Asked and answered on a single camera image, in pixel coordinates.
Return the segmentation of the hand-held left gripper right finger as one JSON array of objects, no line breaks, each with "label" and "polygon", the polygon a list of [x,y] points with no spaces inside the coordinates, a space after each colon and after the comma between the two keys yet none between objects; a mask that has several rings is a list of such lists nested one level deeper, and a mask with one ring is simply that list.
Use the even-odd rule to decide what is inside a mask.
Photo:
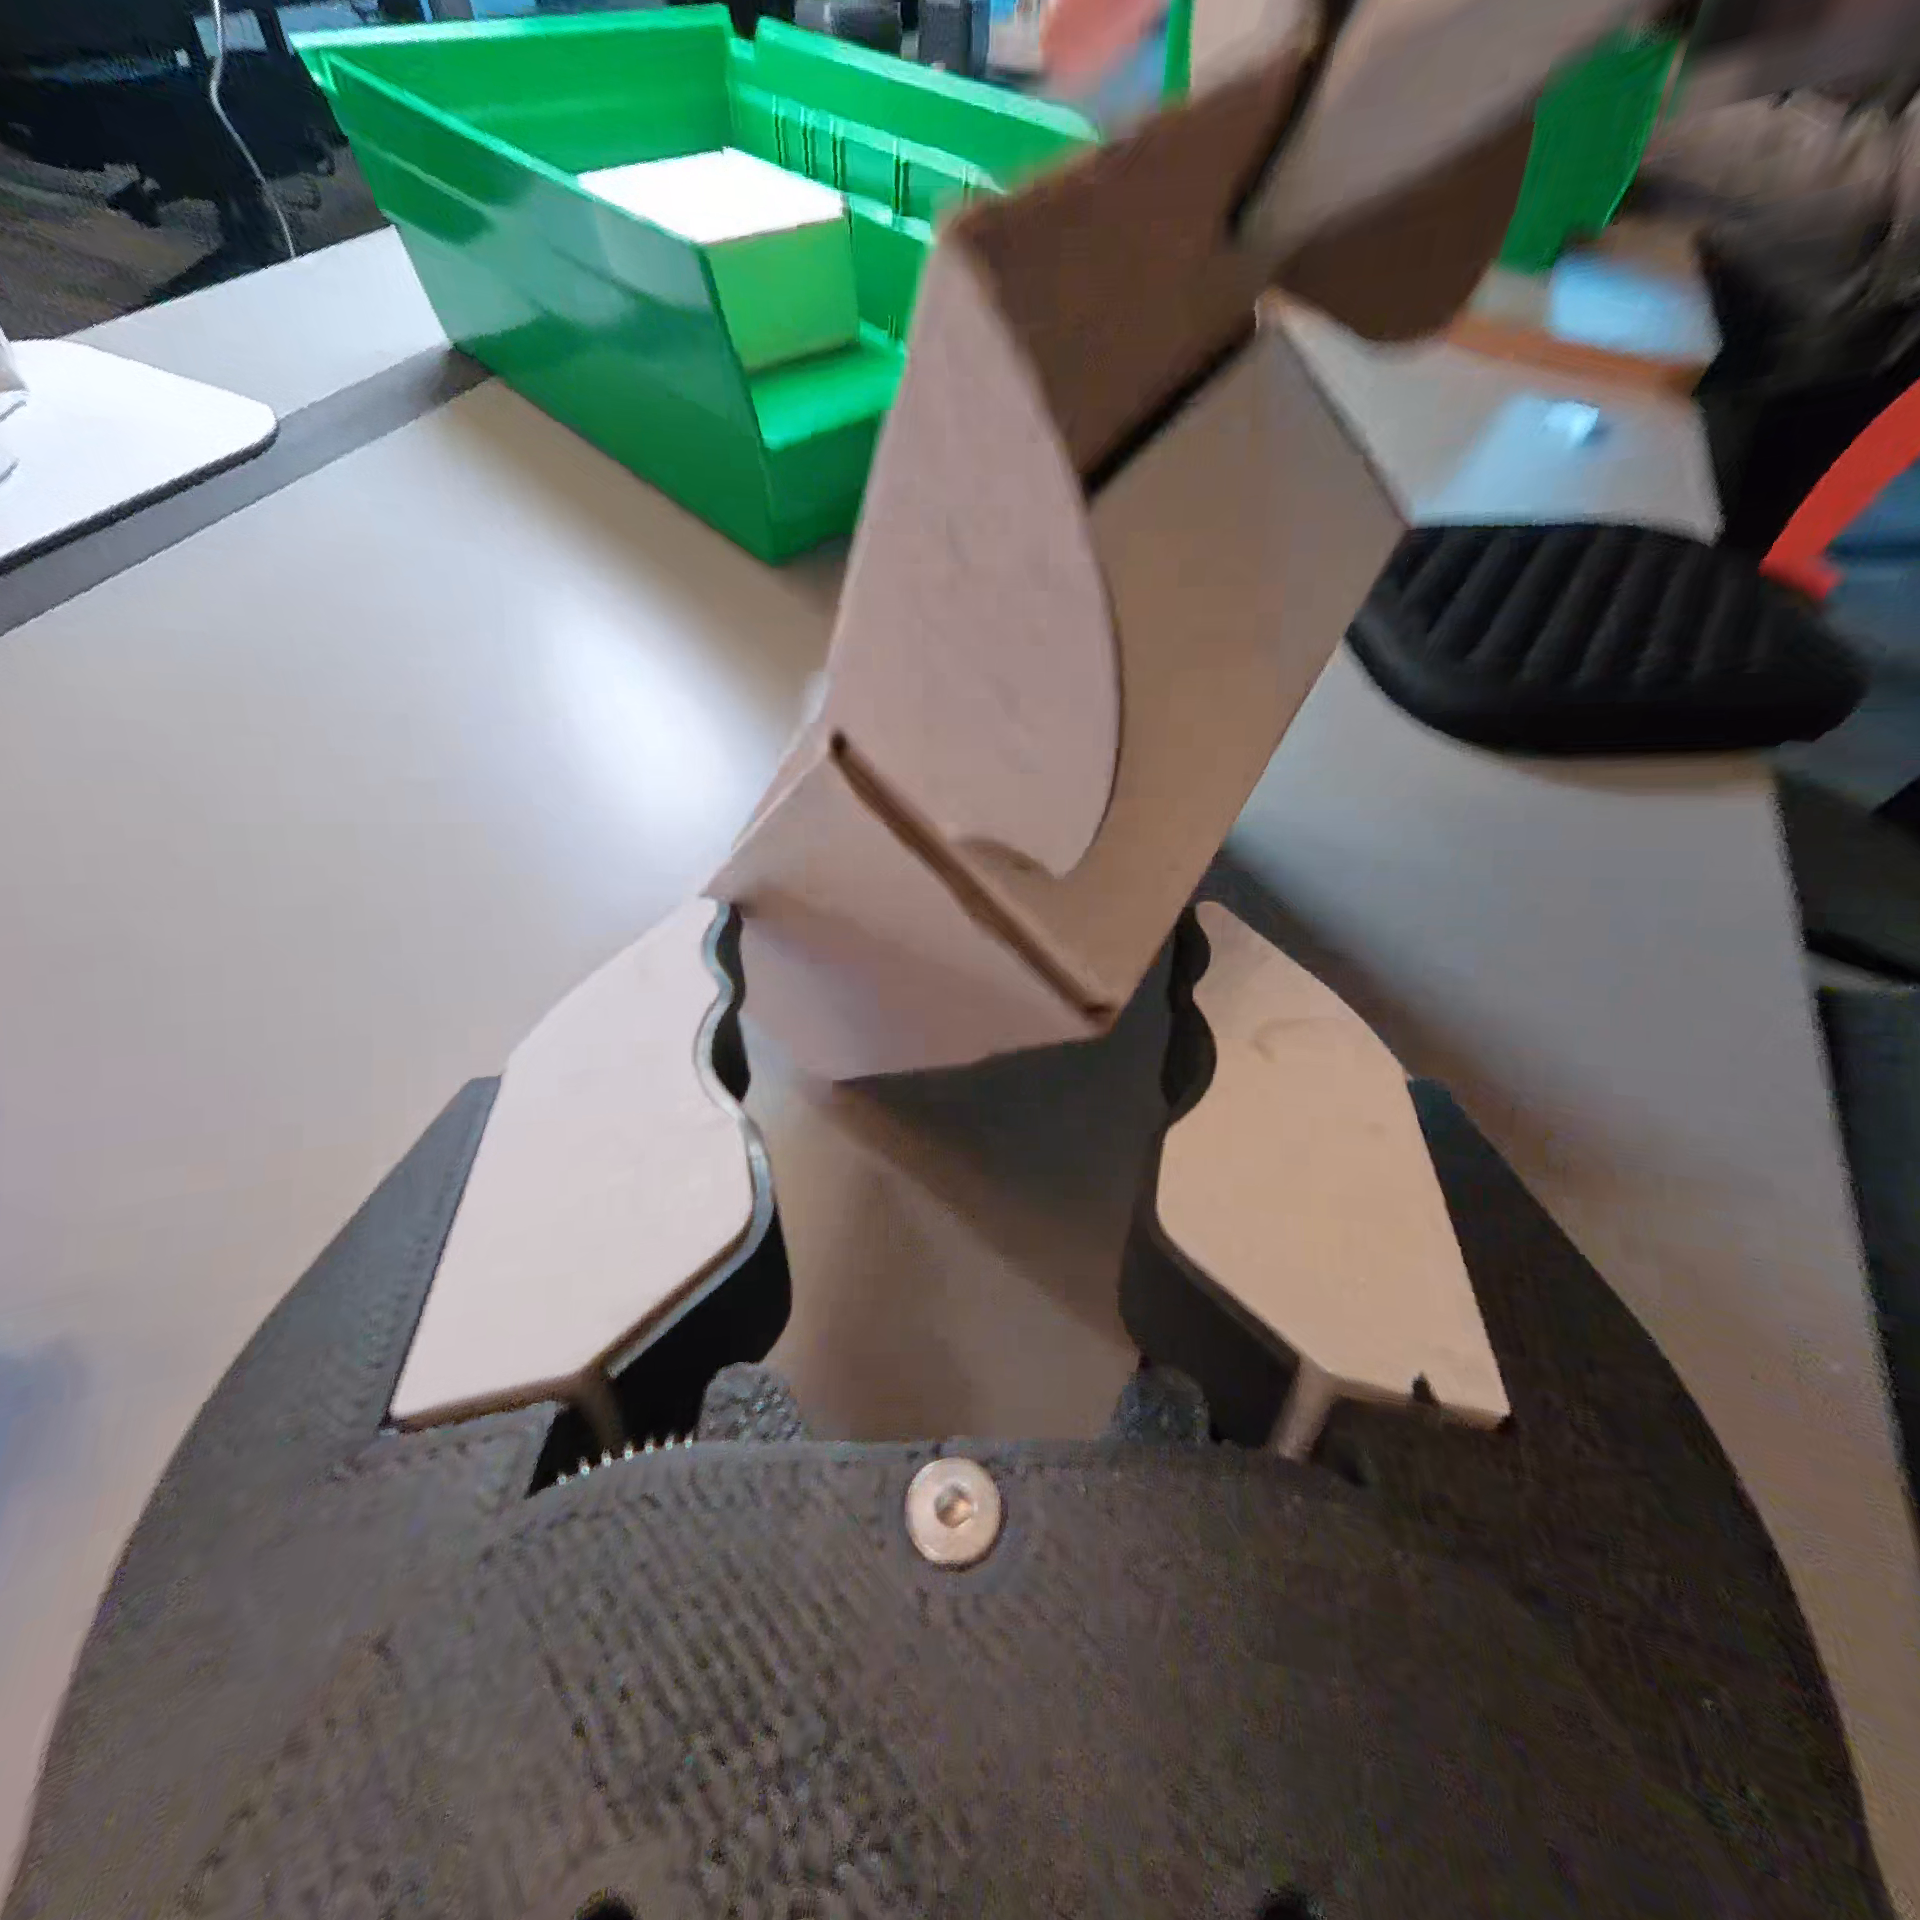
[{"label": "hand-held left gripper right finger", "polygon": [[1349,1404],[1507,1419],[1399,1061],[1217,901],[1173,934],[1159,1087],[1119,1316],[1145,1363],[1191,1381],[1213,1438],[1307,1461]]}]

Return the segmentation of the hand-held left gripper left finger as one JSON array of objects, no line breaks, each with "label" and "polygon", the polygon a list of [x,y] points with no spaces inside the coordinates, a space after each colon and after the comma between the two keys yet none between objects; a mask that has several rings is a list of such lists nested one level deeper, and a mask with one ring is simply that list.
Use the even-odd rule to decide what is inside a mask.
[{"label": "hand-held left gripper left finger", "polygon": [[515,1044],[389,1406],[409,1433],[552,1406],[550,1452],[688,1439],[791,1314],[747,1114],[736,913],[690,898]]}]

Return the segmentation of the green plastic bin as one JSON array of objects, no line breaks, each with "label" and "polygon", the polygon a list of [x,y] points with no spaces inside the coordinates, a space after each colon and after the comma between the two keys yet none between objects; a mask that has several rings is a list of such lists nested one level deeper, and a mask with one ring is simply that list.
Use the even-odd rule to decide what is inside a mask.
[{"label": "green plastic bin", "polygon": [[1538,101],[1497,267],[1547,275],[1616,217],[1663,107],[1681,35],[1625,30],[1567,63]]},{"label": "green plastic bin", "polygon": [[[1097,143],[1055,103],[721,4],[296,35],[446,337],[766,563],[847,537],[935,227]],[[742,154],[823,236],[704,239],[586,179]]]}]

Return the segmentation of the wood-edged grey desk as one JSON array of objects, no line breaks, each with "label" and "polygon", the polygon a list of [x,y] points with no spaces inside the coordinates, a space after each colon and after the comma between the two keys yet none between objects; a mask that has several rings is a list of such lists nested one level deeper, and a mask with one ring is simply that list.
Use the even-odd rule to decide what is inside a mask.
[{"label": "wood-edged grey desk", "polygon": [[1514,369],[1691,395],[1720,355],[1720,324],[1691,229],[1625,221],[1544,273],[1487,270],[1447,342]]}]

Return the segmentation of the red bag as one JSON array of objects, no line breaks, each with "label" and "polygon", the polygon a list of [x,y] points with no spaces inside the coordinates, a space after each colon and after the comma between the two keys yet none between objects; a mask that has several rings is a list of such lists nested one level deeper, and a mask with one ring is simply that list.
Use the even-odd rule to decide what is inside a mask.
[{"label": "red bag", "polygon": [[1834,541],[1917,460],[1917,382],[1871,417],[1817,478],[1759,559],[1759,577],[1821,604],[1840,572]]}]

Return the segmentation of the black office chair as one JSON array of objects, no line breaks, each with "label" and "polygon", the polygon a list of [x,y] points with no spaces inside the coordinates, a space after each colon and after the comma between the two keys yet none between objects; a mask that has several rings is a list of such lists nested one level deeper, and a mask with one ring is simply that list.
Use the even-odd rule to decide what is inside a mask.
[{"label": "black office chair", "polygon": [[144,225],[203,201],[223,239],[285,257],[266,187],[321,175],[344,148],[331,110],[290,51],[187,47],[130,55],[5,55],[5,143],[66,171],[130,167],[110,206]]}]

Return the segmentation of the grey fleece jacket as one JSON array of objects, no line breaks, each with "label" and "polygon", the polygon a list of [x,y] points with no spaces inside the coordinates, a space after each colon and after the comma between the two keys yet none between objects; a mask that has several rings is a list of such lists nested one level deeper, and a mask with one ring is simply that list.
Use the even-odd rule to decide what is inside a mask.
[{"label": "grey fleece jacket", "polygon": [[1914,313],[1914,4],[1711,27],[1687,51],[1632,211],[1689,227],[1728,305],[1781,329]]}]

